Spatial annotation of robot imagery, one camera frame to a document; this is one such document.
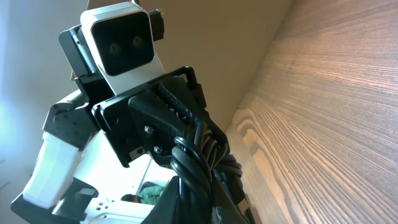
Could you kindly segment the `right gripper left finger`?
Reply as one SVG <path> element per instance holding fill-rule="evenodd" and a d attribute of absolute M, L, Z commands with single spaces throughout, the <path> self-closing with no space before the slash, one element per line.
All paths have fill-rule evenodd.
<path fill-rule="evenodd" d="M 179 194 L 179 177 L 172 177 L 159 201 L 141 224 L 176 224 Z"/>

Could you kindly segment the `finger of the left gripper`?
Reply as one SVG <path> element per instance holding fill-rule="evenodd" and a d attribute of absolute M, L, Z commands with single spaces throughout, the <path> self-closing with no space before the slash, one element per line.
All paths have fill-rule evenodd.
<path fill-rule="evenodd" d="M 206 101 L 200 84 L 187 84 L 185 81 L 161 81 L 158 91 L 160 98 L 186 127 L 187 131 L 205 123 L 211 137 L 220 147 L 228 144 L 225 133 L 211 120 L 206 110 Z"/>
<path fill-rule="evenodd" d="M 198 103 L 187 88 L 150 88 L 130 91 L 127 98 L 131 143 L 129 152 L 147 151 L 156 163 L 169 167 L 176 137 L 194 127 L 192 112 Z"/>

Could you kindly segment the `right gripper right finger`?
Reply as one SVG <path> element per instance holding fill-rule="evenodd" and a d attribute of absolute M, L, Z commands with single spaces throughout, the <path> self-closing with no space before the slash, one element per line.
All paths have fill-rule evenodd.
<path fill-rule="evenodd" d="M 238 203 L 245 199 L 237 176 L 212 174 L 211 223 L 249 223 Z"/>

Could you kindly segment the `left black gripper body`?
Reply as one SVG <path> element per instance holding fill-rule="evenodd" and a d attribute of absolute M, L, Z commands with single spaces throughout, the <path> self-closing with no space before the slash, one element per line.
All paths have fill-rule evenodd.
<path fill-rule="evenodd" d="M 94 110 L 95 118 L 99 122 L 101 129 L 104 131 L 106 139 L 124 167 L 129 167 L 130 162 L 137 159 L 142 154 L 148 153 L 141 149 L 138 150 L 137 154 L 129 152 L 129 146 L 131 143 L 128 138 L 131 135 L 129 130 L 131 120 L 128 118 L 128 93 L 130 91 L 158 88 L 161 81 L 185 81 L 187 84 L 198 83 L 192 67 L 180 67 L 170 73 L 131 88 L 130 90 L 120 93 L 108 100 L 102 101 L 97 104 Z M 189 132 L 188 136 L 181 138 L 192 141 L 194 139 L 195 131 L 196 128 L 193 128 L 192 131 Z"/>

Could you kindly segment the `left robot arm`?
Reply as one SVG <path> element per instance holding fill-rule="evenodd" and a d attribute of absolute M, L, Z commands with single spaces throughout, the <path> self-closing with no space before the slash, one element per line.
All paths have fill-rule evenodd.
<path fill-rule="evenodd" d="M 11 210 L 29 223 L 234 223 L 245 220 L 241 165 L 212 122 L 191 67 L 161 73 L 116 94 L 95 65 L 81 26 L 59 35 L 78 91 L 54 104 L 44 124 L 34 172 Z M 149 154 L 172 169 L 164 193 L 141 206 L 131 194 L 107 205 L 78 173 L 102 180 L 98 147 L 104 133 L 118 165 Z"/>

